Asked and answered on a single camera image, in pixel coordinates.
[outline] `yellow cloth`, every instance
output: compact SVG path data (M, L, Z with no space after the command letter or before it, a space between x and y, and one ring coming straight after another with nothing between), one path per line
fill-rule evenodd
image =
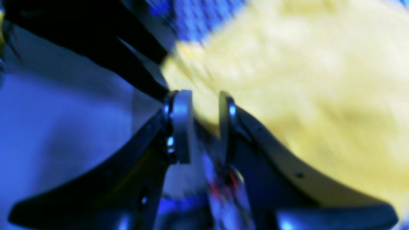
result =
M229 92L295 155L409 211L409 14L382 0L252 0L163 68L218 123Z
M0 29L3 27L3 22L4 22L4 12L0 11ZM3 52L5 45L3 33L0 32L0 55Z

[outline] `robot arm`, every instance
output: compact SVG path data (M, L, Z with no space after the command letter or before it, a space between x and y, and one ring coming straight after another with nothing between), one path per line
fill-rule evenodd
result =
M242 177L257 229L386 230L397 223L389 204L309 167L225 92L219 107L224 154L219 163L234 166L236 178ZM19 202L9 221L40 230L152 229L168 167L189 163L198 148L192 108L191 91L172 92L163 109L111 158L72 182Z

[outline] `yellow fabric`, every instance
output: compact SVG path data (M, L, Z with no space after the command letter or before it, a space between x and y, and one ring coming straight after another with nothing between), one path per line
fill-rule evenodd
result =
M163 68L218 123L229 92L294 154L337 181L409 210L409 14L382 0L252 0L204 46Z
M4 22L4 12L0 11L0 28L3 27L3 22ZM0 32L0 54L3 52L4 49L4 37L3 37L3 33Z

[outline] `black plastic part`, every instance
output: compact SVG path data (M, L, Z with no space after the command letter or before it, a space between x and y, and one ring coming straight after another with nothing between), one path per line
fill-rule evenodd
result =
M388 205L279 210L276 216L282 230L389 230L396 224Z
M245 179L257 229L369 230L388 229L397 223L389 204L311 168L257 119L237 106L233 109L234 100L228 94L220 95L220 103L220 113L224 111L221 139L234 145L225 146L226 161Z
M219 95L219 123L220 138L222 142L222 153L225 154L225 162L229 164L233 161L236 153L236 128L237 121L236 104L227 92L220 92Z
M158 111L111 158L87 174L17 203L9 221L40 230L150 230L166 171L163 112Z
M189 164L190 153L196 152L197 148L192 91L182 90L174 96L171 123L179 163Z

